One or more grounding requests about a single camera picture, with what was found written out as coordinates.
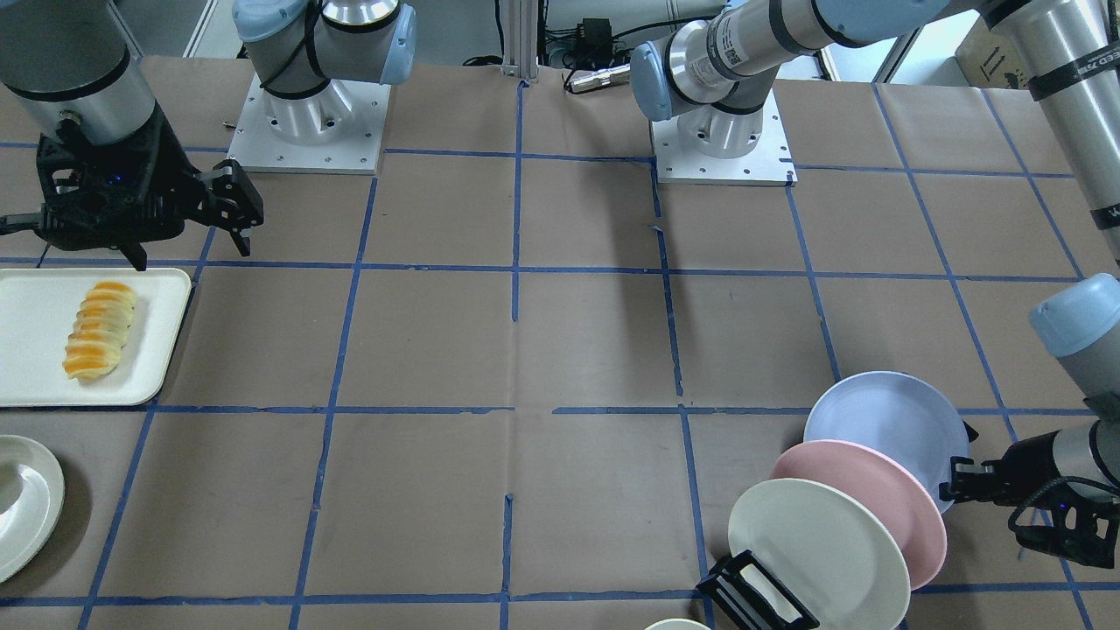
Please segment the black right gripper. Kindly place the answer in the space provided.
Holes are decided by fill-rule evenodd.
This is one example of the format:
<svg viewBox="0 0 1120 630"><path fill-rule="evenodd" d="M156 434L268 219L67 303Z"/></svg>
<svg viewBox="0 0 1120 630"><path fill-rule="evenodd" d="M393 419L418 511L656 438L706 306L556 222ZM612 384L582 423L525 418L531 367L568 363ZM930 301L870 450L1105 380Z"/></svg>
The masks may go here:
<svg viewBox="0 0 1120 630"><path fill-rule="evenodd" d="M155 106L132 133L93 143L88 124L62 115L41 136L36 168L44 202L36 235L54 247L112 247L136 271L148 269L143 243L179 237L187 221L227 231L240 256L264 223L263 197L239 161L193 167Z"/></svg>

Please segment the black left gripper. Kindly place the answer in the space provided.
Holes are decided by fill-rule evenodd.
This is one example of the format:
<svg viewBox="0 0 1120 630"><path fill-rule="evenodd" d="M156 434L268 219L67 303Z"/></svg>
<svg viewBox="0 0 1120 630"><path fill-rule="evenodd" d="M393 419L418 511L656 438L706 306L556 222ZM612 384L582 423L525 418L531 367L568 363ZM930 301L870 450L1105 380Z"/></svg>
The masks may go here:
<svg viewBox="0 0 1120 630"><path fill-rule="evenodd" d="M962 426L969 442L979 438ZM1021 547L1116 569L1118 474L1116 430L1053 430L1012 444L990 463L949 458L941 500L1014 507L1008 527Z"/></svg>

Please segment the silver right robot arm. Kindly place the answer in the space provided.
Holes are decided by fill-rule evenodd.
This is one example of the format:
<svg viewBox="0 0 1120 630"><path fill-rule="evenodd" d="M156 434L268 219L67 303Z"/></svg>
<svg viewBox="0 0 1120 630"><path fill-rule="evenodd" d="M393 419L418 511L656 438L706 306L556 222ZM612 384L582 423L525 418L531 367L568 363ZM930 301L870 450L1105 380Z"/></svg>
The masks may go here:
<svg viewBox="0 0 1120 630"><path fill-rule="evenodd" d="M340 82L399 85L416 59L416 11L400 1L236 1L269 123L284 141L348 124ZM4 215L64 251L115 249L143 271L144 243L188 221L228 232L249 256L263 197L242 164L193 166L105 1L4 1L3 86L40 127L32 213Z"/></svg>

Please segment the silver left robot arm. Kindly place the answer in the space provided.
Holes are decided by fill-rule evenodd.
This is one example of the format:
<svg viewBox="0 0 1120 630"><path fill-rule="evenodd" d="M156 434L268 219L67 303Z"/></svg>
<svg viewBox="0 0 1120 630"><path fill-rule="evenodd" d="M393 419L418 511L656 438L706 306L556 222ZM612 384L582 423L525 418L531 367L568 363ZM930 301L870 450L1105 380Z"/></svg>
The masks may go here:
<svg viewBox="0 0 1120 630"><path fill-rule="evenodd" d="M1019 53L1096 231L1117 254L1117 21L1096 1L731 1L711 20L643 43L633 98L652 121L697 110L752 115L781 64L837 44L869 46L977 11ZM1117 277L1096 274L1032 308L1032 328L1095 421L948 464L940 495L1012 508L1024 548L1112 569L1117 549Z"/></svg>

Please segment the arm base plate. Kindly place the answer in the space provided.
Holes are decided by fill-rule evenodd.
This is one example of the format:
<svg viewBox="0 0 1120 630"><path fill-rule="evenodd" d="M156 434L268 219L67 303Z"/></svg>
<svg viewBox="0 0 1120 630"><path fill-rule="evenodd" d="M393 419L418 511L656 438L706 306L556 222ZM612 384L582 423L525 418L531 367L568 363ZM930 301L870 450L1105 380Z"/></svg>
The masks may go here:
<svg viewBox="0 0 1120 630"><path fill-rule="evenodd" d="M311 98L284 100L253 77L228 159L252 174L374 176L391 93L389 85L333 80Z"/></svg>
<svg viewBox="0 0 1120 630"><path fill-rule="evenodd" d="M713 106L648 124L661 184L792 186L799 182L780 104L732 115Z"/></svg>

